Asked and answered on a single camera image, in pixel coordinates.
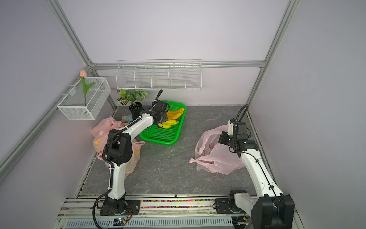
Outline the orange banana bunch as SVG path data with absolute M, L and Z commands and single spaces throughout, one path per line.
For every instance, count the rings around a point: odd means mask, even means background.
M 182 116 L 185 112 L 185 108 L 180 108 L 178 110 L 175 110 L 175 111 L 168 111 L 166 114 L 167 114 L 167 117 L 168 119 L 171 119 L 171 120 L 176 120 L 178 119 L 180 116 Z

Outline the pink peach printed bag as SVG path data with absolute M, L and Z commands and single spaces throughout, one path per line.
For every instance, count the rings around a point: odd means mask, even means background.
M 97 158 L 99 160 L 102 160 L 102 153 L 103 153 L 103 148 L 106 144 L 106 141 L 100 139 L 94 140 L 93 141 L 93 147 L 96 150 L 96 152 L 98 153 Z M 126 166 L 126 174 L 125 174 L 125 178 L 127 178 L 131 173 L 134 172 L 136 165 L 138 163 L 138 161 L 140 160 L 140 152 L 141 152 L 141 147 L 145 145 L 144 141 L 136 141 L 133 140 L 132 142 L 132 149 L 133 149 L 133 155 L 132 158 L 130 159 L 130 161 L 127 163 Z

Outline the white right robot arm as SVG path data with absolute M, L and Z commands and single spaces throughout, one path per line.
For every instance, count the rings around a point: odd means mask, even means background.
M 222 132 L 219 143 L 229 146 L 247 168 L 254 184 L 256 197 L 244 190 L 232 190 L 228 197 L 229 209 L 244 212 L 248 229 L 290 229 L 293 226 L 295 203 L 290 195 L 284 195 L 268 172 L 259 147 L 246 133 L 245 122 L 228 121 L 228 131 Z

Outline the plain pink plastic bag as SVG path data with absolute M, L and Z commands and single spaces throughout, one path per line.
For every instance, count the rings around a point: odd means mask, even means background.
M 205 131 L 195 146 L 195 158 L 190 163 L 196 164 L 196 169 L 210 173 L 229 175 L 235 170 L 245 167 L 238 155 L 229 151 L 229 146 L 220 144 L 219 137 L 228 130 L 227 125 Z

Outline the yellow banana bunch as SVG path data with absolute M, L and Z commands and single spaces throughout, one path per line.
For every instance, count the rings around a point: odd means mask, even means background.
M 164 129 L 169 129 L 171 126 L 174 126 L 174 125 L 177 125 L 177 124 L 179 124 L 179 121 L 169 119 L 166 122 L 158 123 L 158 127 L 159 128 L 164 128 Z

